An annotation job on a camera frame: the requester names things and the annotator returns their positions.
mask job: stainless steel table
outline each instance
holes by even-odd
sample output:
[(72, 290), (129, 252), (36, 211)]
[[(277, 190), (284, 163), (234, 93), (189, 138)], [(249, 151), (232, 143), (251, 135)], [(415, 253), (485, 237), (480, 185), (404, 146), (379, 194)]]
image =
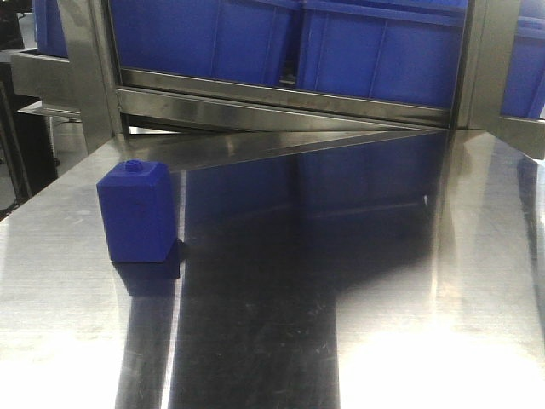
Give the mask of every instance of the stainless steel table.
[[(166, 263), (108, 259), (127, 158), (173, 173)], [(0, 407), (543, 408), (544, 206), (474, 131), (113, 140), (0, 222)]]

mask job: blue plastic block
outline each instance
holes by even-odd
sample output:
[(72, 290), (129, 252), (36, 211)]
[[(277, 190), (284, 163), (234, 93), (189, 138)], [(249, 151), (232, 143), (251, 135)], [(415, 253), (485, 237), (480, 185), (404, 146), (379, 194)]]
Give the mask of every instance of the blue plastic block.
[(538, 119), (545, 105), (545, 20), (519, 18), (502, 115)]
[(162, 262), (176, 240), (169, 170), (159, 162), (130, 160), (97, 184), (113, 262)]
[(297, 88), (450, 107), (463, 21), (307, 0)]
[(57, 0), (34, 0), (32, 10), (36, 21), (37, 50), (41, 54), (67, 57)]

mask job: blue block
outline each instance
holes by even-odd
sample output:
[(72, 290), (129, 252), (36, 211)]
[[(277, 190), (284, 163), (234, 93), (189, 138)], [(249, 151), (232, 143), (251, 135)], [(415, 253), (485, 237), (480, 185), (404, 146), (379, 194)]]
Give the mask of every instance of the blue block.
[(112, 261), (164, 261), (176, 240), (167, 166), (130, 160), (115, 166), (96, 186)]
[(425, 5), (404, 11), (319, 0), (304, 7), (297, 88), (450, 107), (462, 9), (424, 13), (416, 10)]

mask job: black object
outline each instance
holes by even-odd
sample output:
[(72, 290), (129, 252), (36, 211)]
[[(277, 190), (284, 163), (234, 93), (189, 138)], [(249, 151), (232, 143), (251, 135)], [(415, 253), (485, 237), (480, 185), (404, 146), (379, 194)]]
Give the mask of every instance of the black object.
[(27, 0), (4, 0), (0, 2), (0, 49), (23, 49), (17, 13), (25, 13), (32, 8)]
[(0, 63), (0, 146), (19, 204), (57, 178), (44, 118), (18, 112), (36, 101), (14, 94), (11, 65)]

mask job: metal bar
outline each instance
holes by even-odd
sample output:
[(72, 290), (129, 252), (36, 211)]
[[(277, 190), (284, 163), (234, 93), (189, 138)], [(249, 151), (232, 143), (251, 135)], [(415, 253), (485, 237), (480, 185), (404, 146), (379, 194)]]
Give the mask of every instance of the metal bar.
[(28, 53), (11, 57), (14, 91), (36, 96), (44, 103), (77, 107), (70, 61), (64, 58)]
[(453, 110), (455, 128), (494, 132), (519, 17), (520, 0), (473, 0)]
[(23, 107), (19, 112), (29, 113), (31, 115), (41, 115), (44, 117), (81, 119), (79, 110), (76, 108), (51, 106), (45, 104), (43, 101), (34, 102), (28, 107)]
[(458, 67), (456, 93), (450, 120), (452, 129), (465, 130), (469, 128), (485, 14), (486, 1), (469, 1), (463, 32), (460, 65)]
[(407, 125), (363, 120), (338, 115), (315, 114), (291, 109), (271, 108), (177, 95), (166, 92), (121, 88), (118, 90), (121, 112), (148, 116), (184, 124), (204, 124), (234, 130), (317, 131), (317, 130), (400, 130), (422, 129)]
[[(46, 106), (48, 109), (64, 107), (61, 110), (79, 112), (69, 60), (47, 55), (16, 53), (12, 63), (14, 64), (14, 85), (19, 94), (41, 98), (44, 102), (41, 107), (43, 109)], [(272, 109), (276, 107), (305, 109), (317, 116), (327, 112), (436, 128), (447, 127), (449, 119), (448, 110), (439, 108), (359, 100), (292, 89), (273, 89), (161, 72), (123, 69), (122, 74), (123, 81), (128, 86), (139, 88), (139, 91), (157, 89), (187, 95), (211, 96), (229, 101), (259, 103), (270, 106)]]
[(81, 112), (83, 132), (91, 153), (124, 131), (115, 95), (116, 70), (108, 13), (102, 0), (58, 0), (60, 17)]
[(123, 83), (129, 87), (210, 96), (231, 101), (306, 109), (313, 112), (336, 113), (436, 128), (447, 128), (449, 125), (450, 112), (442, 108), (364, 100), (294, 89), (267, 88), (212, 79), (189, 78), (161, 72), (122, 69), (121, 73)]

